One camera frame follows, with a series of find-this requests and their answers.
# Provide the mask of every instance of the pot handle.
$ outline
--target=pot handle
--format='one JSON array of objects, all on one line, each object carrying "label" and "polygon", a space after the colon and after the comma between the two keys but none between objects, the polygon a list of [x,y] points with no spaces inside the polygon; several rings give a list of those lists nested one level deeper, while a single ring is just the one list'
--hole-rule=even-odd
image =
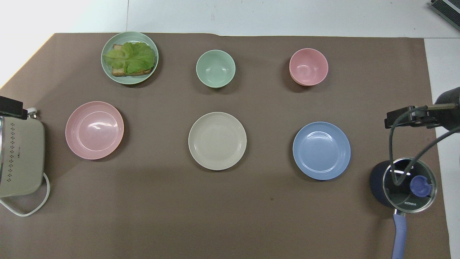
[{"label": "pot handle", "polygon": [[395,234],[395,243],[393,244],[393,255],[391,259],[403,259],[404,248],[406,245],[406,214],[395,210],[393,214],[393,220],[395,222],[396,234]]}]

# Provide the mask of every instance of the green lettuce leaf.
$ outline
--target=green lettuce leaf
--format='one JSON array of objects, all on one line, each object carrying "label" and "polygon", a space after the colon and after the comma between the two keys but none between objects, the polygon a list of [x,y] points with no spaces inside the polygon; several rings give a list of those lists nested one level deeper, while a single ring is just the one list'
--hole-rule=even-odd
[{"label": "green lettuce leaf", "polygon": [[123,68],[126,74],[149,70],[155,62],[153,50],[144,42],[126,42],[121,50],[112,49],[103,57],[108,65],[115,69]]}]

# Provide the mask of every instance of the cable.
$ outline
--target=cable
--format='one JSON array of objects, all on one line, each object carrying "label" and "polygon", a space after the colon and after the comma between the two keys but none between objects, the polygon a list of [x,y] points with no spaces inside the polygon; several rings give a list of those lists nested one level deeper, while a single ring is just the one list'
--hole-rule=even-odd
[{"label": "cable", "polygon": [[460,132],[460,126],[458,126],[457,128],[449,130],[448,132],[442,134],[439,138],[437,138],[437,139],[433,140],[432,142],[430,142],[430,144],[428,144],[422,151],[420,151],[410,161],[410,163],[406,166],[406,169],[404,169],[404,173],[400,176],[399,180],[401,180],[401,178],[402,178],[402,181],[404,180],[404,178],[406,177],[407,173],[412,168],[412,166],[415,163],[417,163],[417,161],[420,159],[420,157],[423,156],[423,154],[425,154],[430,148],[432,148],[434,145],[438,144],[441,140],[443,140],[443,139],[447,138],[448,136],[452,135],[453,133],[457,133],[457,132]]},{"label": "cable", "polygon": [[395,122],[393,123],[393,125],[391,126],[391,130],[390,130],[390,139],[389,139],[389,143],[388,143],[388,149],[390,151],[390,173],[392,175],[392,178],[393,178],[393,183],[396,185],[396,186],[399,186],[401,185],[401,183],[403,182],[401,180],[401,177],[399,177],[399,181],[398,179],[396,179],[396,173],[394,172],[394,167],[395,165],[393,164],[393,133],[395,131],[395,128],[396,126],[399,124],[399,122],[407,115],[415,112],[415,111],[425,111],[428,107],[427,106],[420,106],[420,107],[417,107],[417,108],[414,108],[414,109],[410,109],[408,110],[407,112],[401,114],[396,120]]},{"label": "cable", "polygon": [[5,206],[8,210],[10,210],[12,213],[20,216],[20,217],[27,217],[27,216],[30,216],[32,214],[34,214],[37,210],[39,210],[43,204],[45,204],[46,200],[48,200],[48,196],[50,195],[50,181],[48,180],[48,177],[46,176],[45,173],[43,173],[43,177],[45,178],[46,180],[46,196],[44,198],[44,200],[41,202],[40,205],[38,205],[38,207],[36,207],[33,211],[27,213],[27,214],[21,214],[17,211],[15,211],[13,208],[11,208],[10,206],[8,206],[5,202],[3,202],[1,199],[0,199],[0,203]]}]

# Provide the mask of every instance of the bread slice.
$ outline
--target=bread slice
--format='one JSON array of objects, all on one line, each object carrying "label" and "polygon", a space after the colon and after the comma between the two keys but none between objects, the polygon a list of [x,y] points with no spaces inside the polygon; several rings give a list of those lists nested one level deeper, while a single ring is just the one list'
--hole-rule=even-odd
[{"label": "bread slice", "polygon": [[[119,49],[121,50],[121,46],[123,45],[120,45],[120,44],[114,44],[114,49]],[[112,68],[112,75],[114,75],[115,77],[124,77],[124,76],[131,76],[131,77],[134,77],[134,76],[142,76],[142,75],[148,75],[150,74],[150,72],[152,72],[152,69],[153,68],[150,68],[148,70],[141,70],[141,71],[138,71],[136,73],[131,73],[131,74],[126,74],[125,73],[125,70],[123,68]]]}]

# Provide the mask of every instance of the white table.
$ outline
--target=white table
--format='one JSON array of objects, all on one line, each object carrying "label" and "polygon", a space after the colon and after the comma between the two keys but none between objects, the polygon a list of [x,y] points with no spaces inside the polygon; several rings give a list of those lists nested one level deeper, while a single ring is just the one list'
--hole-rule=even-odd
[{"label": "white table", "polygon": [[[53,33],[126,30],[425,38],[433,101],[460,86],[460,31],[430,10],[428,0],[48,0],[2,5],[0,86]],[[437,136],[444,132],[444,128],[436,129]],[[460,259],[460,203],[456,200],[460,198],[460,135],[437,148],[451,256]]]}]

